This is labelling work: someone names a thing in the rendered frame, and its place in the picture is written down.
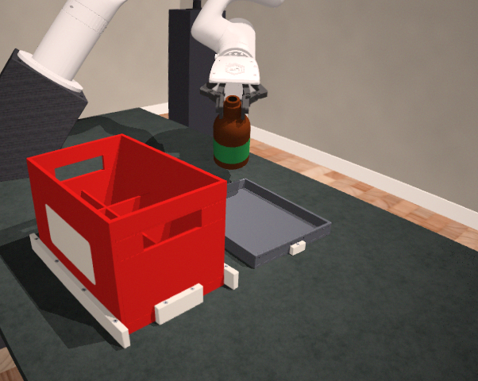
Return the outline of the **brown bottle with green label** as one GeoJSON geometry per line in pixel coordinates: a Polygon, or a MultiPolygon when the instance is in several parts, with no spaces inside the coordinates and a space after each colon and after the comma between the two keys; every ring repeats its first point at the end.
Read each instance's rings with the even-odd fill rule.
{"type": "Polygon", "coordinates": [[[248,117],[241,119],[241,101],[236,95],[226,97],[223,119],[214,120],[214,162],[222,168],[235,170],[249,161],[251,125],[248,117]]]}

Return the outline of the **red plastic crate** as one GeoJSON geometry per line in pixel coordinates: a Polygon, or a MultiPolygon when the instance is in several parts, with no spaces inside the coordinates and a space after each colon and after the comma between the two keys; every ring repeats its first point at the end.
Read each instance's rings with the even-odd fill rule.
{"type": "Polygon", "coordinates": [[[124,134],[26,161],[40,240],[129,334],[155,305],[224,285],[226,180],[124,134]],[[97,156],[103,169],[56,178],[97,156]]]}

